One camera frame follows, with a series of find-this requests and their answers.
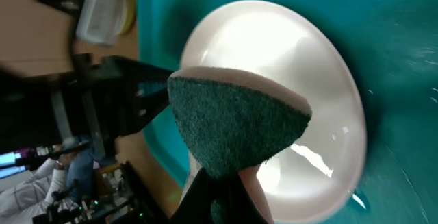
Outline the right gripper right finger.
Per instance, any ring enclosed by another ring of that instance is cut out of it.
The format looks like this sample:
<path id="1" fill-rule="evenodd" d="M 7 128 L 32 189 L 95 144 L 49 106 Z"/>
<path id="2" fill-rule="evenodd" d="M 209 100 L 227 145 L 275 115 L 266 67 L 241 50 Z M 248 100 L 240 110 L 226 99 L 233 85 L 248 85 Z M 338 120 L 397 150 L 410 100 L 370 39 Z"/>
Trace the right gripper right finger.
<path id="1" fill-rule="evenodd" d="M 228 224 L 267 224 L 250 199 L 240 177 L 231 178 L 222 197 L 223 220 Z"/>

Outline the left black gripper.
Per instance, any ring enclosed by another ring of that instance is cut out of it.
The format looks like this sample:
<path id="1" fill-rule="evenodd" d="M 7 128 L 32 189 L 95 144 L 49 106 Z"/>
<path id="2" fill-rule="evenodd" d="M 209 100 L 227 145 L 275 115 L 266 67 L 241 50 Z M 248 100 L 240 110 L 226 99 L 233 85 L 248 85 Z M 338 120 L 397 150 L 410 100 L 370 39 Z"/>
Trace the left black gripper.
<path id="1" fill-rule="evenodd" d="M 78 58 L 80 71 L 47 77 L 48 140 L 85 135 L 99 155 L 115 155 L 117 138 L 144 129 L 169 105 L 167 88 L 141 97 L 140 83 L 165 83 L 172 71 L 119 55 L 95 65 Z"/>

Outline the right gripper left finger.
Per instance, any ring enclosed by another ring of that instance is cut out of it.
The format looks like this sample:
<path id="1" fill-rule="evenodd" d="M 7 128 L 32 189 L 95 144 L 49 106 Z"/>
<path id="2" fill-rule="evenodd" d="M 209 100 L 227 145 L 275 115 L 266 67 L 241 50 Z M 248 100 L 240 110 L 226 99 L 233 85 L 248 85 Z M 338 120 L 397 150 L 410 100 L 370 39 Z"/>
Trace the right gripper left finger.
<path id="1" fill-rule="evenodd" d="M 214 201 L 211 191 L 213 185 L 206 170 L 201 168 L 169 223 L 213 224 L 211 217 L 211 203 Z"/>

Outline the white round plate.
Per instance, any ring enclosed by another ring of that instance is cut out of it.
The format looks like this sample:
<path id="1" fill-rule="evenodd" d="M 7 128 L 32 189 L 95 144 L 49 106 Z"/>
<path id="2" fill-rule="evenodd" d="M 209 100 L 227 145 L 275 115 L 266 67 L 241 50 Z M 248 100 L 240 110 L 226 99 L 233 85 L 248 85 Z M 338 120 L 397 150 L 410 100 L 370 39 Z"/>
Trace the white round plate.
<path id="1" fill-rule="evenodd" d="M 343 58 L 307 19 L 267 1 L 228 3 L 195 27 L 181 66 L 250 71 L 309 103 L 313 114 L 303 136 L 257 171 L 277 223 L 317 223 L 342 208 L 370 209 L 356 191 L 367 147 L 361 98 Z"/>

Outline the green scouring sponge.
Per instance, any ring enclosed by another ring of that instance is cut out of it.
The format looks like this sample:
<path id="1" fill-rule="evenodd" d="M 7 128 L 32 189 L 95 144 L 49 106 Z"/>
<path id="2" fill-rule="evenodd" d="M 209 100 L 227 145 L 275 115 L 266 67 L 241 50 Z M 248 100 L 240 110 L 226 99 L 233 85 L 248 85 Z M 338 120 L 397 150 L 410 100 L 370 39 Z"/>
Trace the green scouring sponge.
<path id="1" fill-rule="evenodd" d="M 255 73 L 201 66 L 174 72 L 168 78 L 168 95 L 190 152 L 185 194 L 204 168 L 214 183 L 212 221 L 225 223 L 222 197 L 227 182 L 238 175 L 262 217 L 271 223 L 257 171 L 303 135 L 312 116 L 307 100 Z"/>

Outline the person in blue jeans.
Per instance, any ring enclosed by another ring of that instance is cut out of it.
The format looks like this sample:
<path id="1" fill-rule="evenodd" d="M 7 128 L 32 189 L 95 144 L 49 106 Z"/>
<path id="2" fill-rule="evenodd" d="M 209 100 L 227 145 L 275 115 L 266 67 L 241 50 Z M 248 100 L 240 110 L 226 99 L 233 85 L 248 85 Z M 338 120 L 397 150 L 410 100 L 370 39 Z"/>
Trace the person in blue jeans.
<path id="1" fill-rule="evenodd" d="M 68 188 L 75 182 L 75 187 L 70 191 L 69 198 L 75 203 L 80 203 L 83 198 L 91 198 L 95 189 L 94 178 L 94 149 L 88 148 L 68 166 L 65 186 Z"/>

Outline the person in white shirt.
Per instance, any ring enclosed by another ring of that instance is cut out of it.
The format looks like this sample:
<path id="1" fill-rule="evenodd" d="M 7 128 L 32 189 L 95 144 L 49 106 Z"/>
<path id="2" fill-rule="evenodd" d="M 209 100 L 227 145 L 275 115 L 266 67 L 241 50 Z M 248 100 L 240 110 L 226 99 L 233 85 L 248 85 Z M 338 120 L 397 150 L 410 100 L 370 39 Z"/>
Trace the person in white shirt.
<path id="1" fill-rule="evenodd" d="M 35 216 L 44 214 L 54 202 L 53 193 L 65 189 L 66 155 L 47 159 L 28 179 L 1 193 L 2 223 L 31 223 Z"/>

